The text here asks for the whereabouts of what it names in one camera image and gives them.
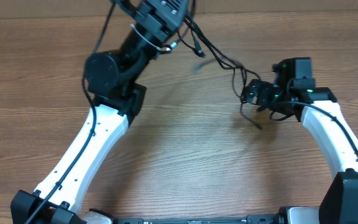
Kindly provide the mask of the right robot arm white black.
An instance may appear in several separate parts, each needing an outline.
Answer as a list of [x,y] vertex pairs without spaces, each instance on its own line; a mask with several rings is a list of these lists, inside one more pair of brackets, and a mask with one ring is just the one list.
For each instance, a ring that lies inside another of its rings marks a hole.
[[358,223],[358,139],[328,87],[318,87],[309,57],[282,60],[272,66],[273,82],[260,77],[247,81],[239,96],[258,111],[280,113],[281,121],[294,116],[317,142],[333,182],[320,206],[281,207],[276,214],[248,215],[245,223]]

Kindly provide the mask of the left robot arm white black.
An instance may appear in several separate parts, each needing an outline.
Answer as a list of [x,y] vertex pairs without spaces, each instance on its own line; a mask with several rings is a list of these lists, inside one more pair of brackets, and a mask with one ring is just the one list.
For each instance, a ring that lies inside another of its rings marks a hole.
[[66,153],[33,192],[19,191],[11,202],[14,223],[113,223],[97,209],[81,211],[90,183],[109,151],[139,114],[146,87],[137,78],[151,60],[177,46],[173,36],[194,1],[113,1],[133,19],[116,50],[94,48],[86,59],[81,86],[90,109]]

